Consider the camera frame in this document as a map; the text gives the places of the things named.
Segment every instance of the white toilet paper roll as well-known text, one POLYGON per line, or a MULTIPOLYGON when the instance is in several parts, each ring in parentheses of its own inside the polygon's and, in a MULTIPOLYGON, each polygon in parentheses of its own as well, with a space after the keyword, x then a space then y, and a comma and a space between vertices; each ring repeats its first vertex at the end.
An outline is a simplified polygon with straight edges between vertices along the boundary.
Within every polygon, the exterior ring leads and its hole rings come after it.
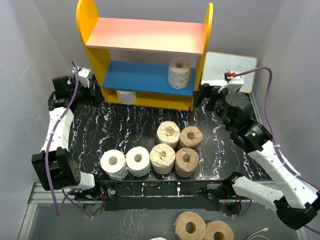
POLYGON ((164 121, 156 131, 157 142, 167 144, 173 149, 177 146, 180 136, 180 129, 173 121, 164 121))
POLYGON ((106 151, 100 159, 100 165, 114 180, 124 179, 129 172, 125 155, 118 150, 106 151))
POLYGON ((171 172, 175 165, 175 158, 173 148, 164 143, 154 146, 150 152, 153 170, 161 175, 171 172))
POLYGON ((151 169, 149 152, 142 146, 137 146, 128 151, 125 161, 129 172, 136 177, 142 177, 151 169))
POLYGON ((175 57, 169 64, 168 83, 175 89, 185 88, 189 83, 191 63, 183 57, 175 57))
POLYGON ((125 105, 132 105, 137 98, 135 91, 116 90, 116 95, 118 96, 119 101, 125 105))

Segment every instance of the toilet paper roll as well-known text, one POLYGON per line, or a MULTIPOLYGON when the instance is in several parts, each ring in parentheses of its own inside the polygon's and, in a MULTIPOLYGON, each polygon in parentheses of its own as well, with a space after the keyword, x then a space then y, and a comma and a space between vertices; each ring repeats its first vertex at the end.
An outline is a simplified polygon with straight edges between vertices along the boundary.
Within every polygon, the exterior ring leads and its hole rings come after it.
POLYGON ((219 240, 234 240, 234 232, 231 227, 223 221, 212 221, 206 225, 204 240, 214 239, 214 235, 219 240))
POLYGON ((169 64, 168 83, 175 89, 185 88, 189 83, 191 63, 183 57, 175 57, 169 64))
POLYGON ((180 240, 203 240, 206 234, 206 223, 195 212, 186 211, 181 213, 176 219, 174 232, 180 240), (186 230, 187 224, 192 226, 191 232, 186 230))
POLYGON ((161 143, 152 148, 150 161, 153 170, 161 175, 168 174, 174 168, 175 151, 167 144, 161 143))
POLYGON ((199 164, 199 155, 198 153, 187 147, 181 148, 175 154, 175 172, 183 178, 190 177, 199 164))
POLYGON ((129 172, 136 177, 142 177, 151 169, 149 152, 142 146, 137 146, 128 151, 125 161, 129 172))
POLYGON ((177 146, 180 129, 173 121, 164 121, 156 131, 156 139, 159 144, 167 144, 173 149, 177 146))
POLYGON ((116 90, 116 95, 118 96, 119 101, 125 105, 132 105, 137 98, 135 91, 116 90))
POLYGON ((100 165, 114 180, 124 179, 129 172, 125 155, 118 150, 106 151, 100 159, 100 165))
POLYGON ((197 151, 203 139, 204 135, 196 126, 187 126, 180 133, 178 148, 190 148, 197 151))

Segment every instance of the blue shelf board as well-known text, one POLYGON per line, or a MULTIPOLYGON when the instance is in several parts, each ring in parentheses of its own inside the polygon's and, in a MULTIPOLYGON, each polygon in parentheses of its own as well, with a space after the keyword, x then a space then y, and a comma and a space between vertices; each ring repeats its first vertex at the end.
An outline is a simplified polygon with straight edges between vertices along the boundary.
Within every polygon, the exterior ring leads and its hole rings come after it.
POLYGON ((186 87, 175 89, 168 83, 169 65, 112 61, 102 87, 121 91, 137 91, 192 97, 196 71, 193 67, 186 87))

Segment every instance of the shelf side panel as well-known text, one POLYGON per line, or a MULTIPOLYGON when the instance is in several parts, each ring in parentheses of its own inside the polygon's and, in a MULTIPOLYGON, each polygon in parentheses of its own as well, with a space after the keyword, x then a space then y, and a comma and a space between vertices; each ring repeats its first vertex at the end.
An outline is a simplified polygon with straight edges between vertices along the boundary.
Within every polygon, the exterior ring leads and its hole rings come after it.
MULTIPOLYGON (((99 13, 95 2, 93 0, 79 0, 76 8, 77 30, 97 82, 101 86, 111 63, 109 51, 108 49, 86 47, 86 42, 95 28, 98 19, 99 13)), ((101 91, 106 99, 107 92, 103 88, 101 88, 101 91)))
POLYGON ((214 17, 214 4, 212 2, 209 2, 206 9, 206 13, 205 13, 205 18, 204 18, 203 53, 201 56, 198 56, 196 60, 196 65, 195 65, 195 84, 194 84, 195 91, 198 90, 199 88, 199 83, 200 83, 202 72, 204 69, 206 53, 207 53, 208 45, 210 42, 213 17, 214 17))

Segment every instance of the red clip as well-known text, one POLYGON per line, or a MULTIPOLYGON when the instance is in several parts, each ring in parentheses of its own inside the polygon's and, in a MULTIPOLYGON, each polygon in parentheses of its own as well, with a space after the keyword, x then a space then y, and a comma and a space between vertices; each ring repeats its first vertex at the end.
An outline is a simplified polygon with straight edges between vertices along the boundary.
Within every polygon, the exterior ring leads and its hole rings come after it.
POLYGON ((232 76, 235 75, 235 74, 236 74, 235 72, 230 72, 230 73, 227 73, 226 76, 227 76, 227 77, 232 77, 232 76))

